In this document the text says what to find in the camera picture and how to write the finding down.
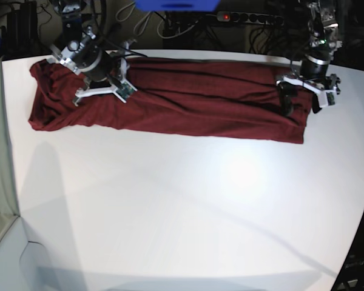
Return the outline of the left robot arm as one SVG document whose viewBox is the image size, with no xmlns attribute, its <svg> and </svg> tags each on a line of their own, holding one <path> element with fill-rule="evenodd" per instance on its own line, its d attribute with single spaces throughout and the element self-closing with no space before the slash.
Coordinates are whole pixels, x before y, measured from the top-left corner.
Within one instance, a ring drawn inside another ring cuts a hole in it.
<svg viewBox="0 0 364 291">
<path fill-rule="evenodd" d="M 335 1 L 300 1 L 307 15 L 308 34 L 306 41 L 293 56 L 305 49 L 300 68 L 290 63 L 291 73 L 277 76 L 281 112 L 291 116 L 294 111 L 292 99 L 298 88 L 313 93 L 312 111 L 319 112 L 325 107 L 335 105 L 341 93 L 341 79 L 336 74 L 327 75 L 334 53 L 342 46 L 339 40 L 339 22 L 336 19 Z"/>
</svg>

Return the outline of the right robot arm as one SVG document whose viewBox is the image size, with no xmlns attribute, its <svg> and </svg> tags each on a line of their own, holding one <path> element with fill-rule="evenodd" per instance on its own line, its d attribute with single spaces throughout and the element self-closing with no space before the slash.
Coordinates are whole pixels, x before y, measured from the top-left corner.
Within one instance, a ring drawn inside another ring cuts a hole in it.
<svg viewBox="0 0 364 291">
<path fill-rule="evenodd" d="M 144 57 L 130 46 L 134 39 L 122 44 L 113 43 L 103 33 L 106 1 L 101 1 L 100 19 L 97 19 L 94 1 L 51 1 L 61 18 L 62 34 L 50 46 L 53 58 L 75 75 L 84 75 L 84 86 L 75 92 L 73 104 L 78 106 L 85 98 L 113 95 L 126 103 L 137 88 L 127 79 L 130 56 Z"/>
</svg>

